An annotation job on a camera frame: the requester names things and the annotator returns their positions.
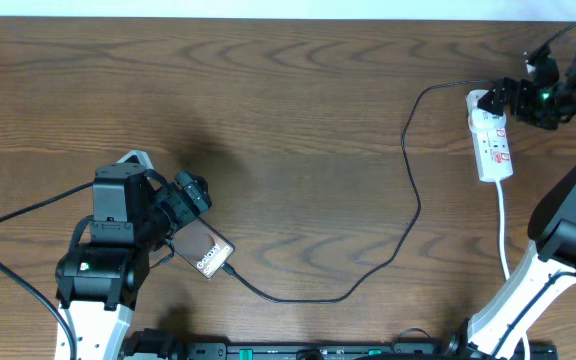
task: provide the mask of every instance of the white wall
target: white wall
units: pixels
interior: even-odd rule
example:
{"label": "white wall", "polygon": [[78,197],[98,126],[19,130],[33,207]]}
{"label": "white wall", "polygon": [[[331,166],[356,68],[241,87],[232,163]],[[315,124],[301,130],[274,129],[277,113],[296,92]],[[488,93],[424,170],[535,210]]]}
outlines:
{"label": "white wall", "polygon": [[576,20],[576,0],[0,0],[0,16]]}

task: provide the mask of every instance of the wooden tabletop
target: wooden tabletop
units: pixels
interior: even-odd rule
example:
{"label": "wooden tabletop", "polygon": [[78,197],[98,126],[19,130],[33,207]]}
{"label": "wooden tabletop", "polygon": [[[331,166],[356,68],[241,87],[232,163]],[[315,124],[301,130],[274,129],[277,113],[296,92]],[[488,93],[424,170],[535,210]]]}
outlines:
{"label": "wooden tabletop", "polygon": [[[146,150],[210,184],[205,219],[231,264],[275,296],[345,293],[387,259],[416,209],[400,148],[427,86],[523,75],[562,24],[0,18],[0,215],[92,181]],[[576,31],[553,50],[562,72]],[[495,187],[478,181],[464,96],[428,93],[407,146],[423,210],[395,262],[336,305],[277,305],[175,258],[141,288],[131,330],[233,342],[390,341],[454,331],[503,283]],[[576,119],[510,119],[504,181],[516,266],[542,196],[576,163]],[[54,300],[57,261],[90,191],[0,226],[0,259]],[[152,259],[164,253],[153,254]],[[0,273],[0,359],[50,359],[57,325]],[[576,359],[576,286],[530,329]]]}

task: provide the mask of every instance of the power socket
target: power socket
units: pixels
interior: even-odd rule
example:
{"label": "power socket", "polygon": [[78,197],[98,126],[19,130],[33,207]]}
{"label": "power socket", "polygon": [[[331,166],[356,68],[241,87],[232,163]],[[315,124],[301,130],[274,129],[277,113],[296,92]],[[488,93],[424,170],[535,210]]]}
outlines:
{"label": "power socket", "polygon": [[493,115],[479,109],[477,102],[487,90],[473,90],[466,96],[468,127],[472,132],[479,180],[495,182],[513,174],[506,134],[506,114]]}

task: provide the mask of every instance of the white power strip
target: white power strip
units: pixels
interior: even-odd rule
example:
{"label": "white power strip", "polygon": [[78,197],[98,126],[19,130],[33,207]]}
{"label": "white power strip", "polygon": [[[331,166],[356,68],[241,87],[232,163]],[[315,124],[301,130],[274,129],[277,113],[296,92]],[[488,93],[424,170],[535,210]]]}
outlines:
{"label": "white power strip", "polygon": [[510,149],[506,137],[506,114],[493,115],[477,107],[487,90],[473,90],[466,96],[468,127],[472,132],[479,180],[495,182],[512,175]]}

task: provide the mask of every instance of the white cable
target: white cable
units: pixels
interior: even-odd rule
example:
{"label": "white cable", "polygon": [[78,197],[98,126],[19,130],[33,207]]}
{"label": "white cable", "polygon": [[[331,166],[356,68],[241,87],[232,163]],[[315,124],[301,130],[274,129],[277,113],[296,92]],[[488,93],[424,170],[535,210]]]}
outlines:
{"label": "white cable", "polygon": [[[504,271],[504,278],[508,280],[510,271],[506,261],[506,207],[504,205],[504,192],[501,189],[501,181],[495,181],[497,186],[497,199],[499,200],[499,259],[501,260],[501,269]],[[523,334],[521,341],[524,344],[524,360],[530,360],[530,345],[528,344],[528,335]]]}

